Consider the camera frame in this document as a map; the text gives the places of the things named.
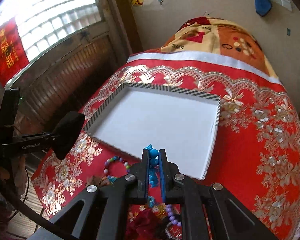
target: beige wall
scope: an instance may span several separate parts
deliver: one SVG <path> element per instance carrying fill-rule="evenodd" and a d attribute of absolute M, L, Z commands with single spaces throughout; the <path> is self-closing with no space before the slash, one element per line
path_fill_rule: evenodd
<path fill-rule="evenodd" d="M 205 13 L 234 21 L 258 40 L 300 110 L 300 12 L 273 3 L 265 17 L 255 12 L 254 0 L 164 0 L 162 6 L 133 7 L 143 48 L 162 46 L 187 20 Z"/>

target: red banner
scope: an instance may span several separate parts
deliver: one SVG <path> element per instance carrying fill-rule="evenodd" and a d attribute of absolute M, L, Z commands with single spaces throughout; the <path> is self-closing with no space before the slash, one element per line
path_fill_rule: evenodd
<path fill-rule="evenodd" d="M 2 86 L 29 64 L 18 33 L 16 21 L 12 18 L 0 27 L 0 82 Z"/>

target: paw print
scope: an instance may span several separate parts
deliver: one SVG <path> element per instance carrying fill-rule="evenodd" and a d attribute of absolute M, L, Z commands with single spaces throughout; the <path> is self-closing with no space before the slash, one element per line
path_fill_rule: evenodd
<path fill-rule="evenodd" d="M 251 56 L 252 58 L 256 58 L 253 54 L 254 51 L 251 48 L 251 44 L 247 41 L 245 41 L 243 38 L 237 38 L 233 37 L 234 43 L 233 45 L 235 46 L 235 50 L 238 52 L 243 52 L 244 55 Z"/>

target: black foam pad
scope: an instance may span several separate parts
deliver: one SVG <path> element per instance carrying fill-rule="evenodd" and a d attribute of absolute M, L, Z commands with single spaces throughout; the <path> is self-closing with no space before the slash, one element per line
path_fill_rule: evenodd
<path fill-rule="evenodd" d="M 84 114 L 69 112 L 57 124 L 52 135 L 59 135 L 52 149 L 59 160 L 63 160 L 75 144 L 84 123 Z"/>

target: metal screw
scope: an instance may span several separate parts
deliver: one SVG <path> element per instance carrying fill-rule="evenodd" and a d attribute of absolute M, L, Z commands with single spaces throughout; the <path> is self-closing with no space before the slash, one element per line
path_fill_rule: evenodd
<path fill-rule="evenodd" d="M 96 190 L 97 190 L 97 186 L 95 186 L 95 185 L 90 185 L 90 186 L 87 187 L 87 191 L 88 191 L 89 193 L 93 193 L 93 192 L 95 192 Z"/>
<path fill-rule="evenodd" d="M 132 181 L 136 178 L 136 176 L 134 176 L 133 174 L 127 174 L 125 177 L 124 177 L 127 181 Z"/>
<path fill-rule="evenodd" d="M 174 178 L 176 180 L 183 180 L 185 178 L 185 176 L 181 173 L 178 173 L 178 174 L 174 175 Z"/>
<path fill-rule="evenodd" d="M 215 183 L 212 185 L 215 190 L 222 190 L 223 186 L 220 183 Z"/>

